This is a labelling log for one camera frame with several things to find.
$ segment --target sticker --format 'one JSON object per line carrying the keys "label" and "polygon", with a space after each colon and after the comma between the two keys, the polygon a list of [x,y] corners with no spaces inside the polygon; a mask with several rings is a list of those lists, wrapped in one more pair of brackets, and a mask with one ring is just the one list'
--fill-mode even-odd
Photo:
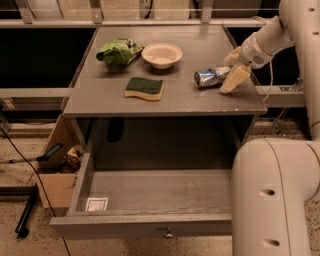
{"label": "sticker", "polygon": [[87,200],[86,211],[96,212],[107,210],[108,197],[89,197]]}

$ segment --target tabletop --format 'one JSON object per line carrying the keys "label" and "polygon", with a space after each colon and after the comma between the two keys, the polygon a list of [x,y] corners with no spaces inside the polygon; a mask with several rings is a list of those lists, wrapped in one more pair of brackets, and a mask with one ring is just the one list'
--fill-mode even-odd
{"label": "tabletop", "polygon": [[[182,49],[183,57],[165,70],[155,69],[141,56],[128,66],[98,61],[97,52],[115,38],[130,38],[140,46],[175,44]],[[195,87],[194,73],[223,66],[223,59],[232,49],[224,29],[218,25],[100,27],[64,114],[66,117],[158,117],[265,113],[266,107],[250,79],[227,95],[221,94],[218,88]],[[162,79],[161,100],[126,98],[124,92],[131,77]]]}

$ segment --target small object in box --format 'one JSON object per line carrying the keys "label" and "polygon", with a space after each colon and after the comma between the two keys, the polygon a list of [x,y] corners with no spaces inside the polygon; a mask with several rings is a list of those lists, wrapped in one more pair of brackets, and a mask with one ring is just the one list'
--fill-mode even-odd
{"label": "small object in box", "polygon": [[84,151],[81,145],[76,145],[69,150],[59,167],[60,173],[76,173],[81,166],[81,157]]}

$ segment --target drawer handle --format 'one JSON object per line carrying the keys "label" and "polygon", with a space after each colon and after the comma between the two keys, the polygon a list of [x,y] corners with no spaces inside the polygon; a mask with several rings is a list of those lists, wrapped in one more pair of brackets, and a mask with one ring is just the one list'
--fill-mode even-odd
{"label": "drawer handle", "polygon": [[165,239],[173,239],[174,235],[171,233],[171,227],[167,228],[167,234],[163,236]]}

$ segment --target cardboard box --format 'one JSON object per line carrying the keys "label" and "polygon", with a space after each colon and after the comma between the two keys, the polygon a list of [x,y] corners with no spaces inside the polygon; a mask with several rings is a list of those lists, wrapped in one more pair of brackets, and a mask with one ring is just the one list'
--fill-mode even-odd
{"label": "cardboard box", "polygon": [[43,154],[57,143],[61,143],[63,147],[52,155],[48,161],[39,162],[37,166],[37,172],[41,180],[37,178],[37,184],[41,202],[45,208],[49,207],[47,197],[53,208],[69,207],[76,181],[74,173],[59,173],[59,166],[64,156],[72,147],[80,144],[72,126],[72,121],[65,119],[63,115],[59,116]]}

